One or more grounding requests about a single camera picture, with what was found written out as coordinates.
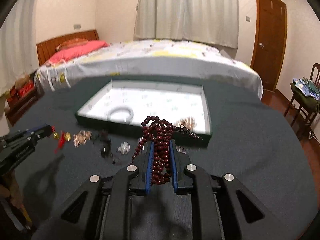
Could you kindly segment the person's hand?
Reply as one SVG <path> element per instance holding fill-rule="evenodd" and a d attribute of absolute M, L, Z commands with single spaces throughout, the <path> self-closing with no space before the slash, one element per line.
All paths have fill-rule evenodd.
<path fill-rule="evenodd" d="M 16 180 L 15 171 L 11 171 L 6 175 L 1 176 L 1 197 L 7 198 L 15 208 L 21 211 L 23 217 L 26 219 L 27 226 L 30 228 L 33 226 L 23 204 L 23 196 Z"/>

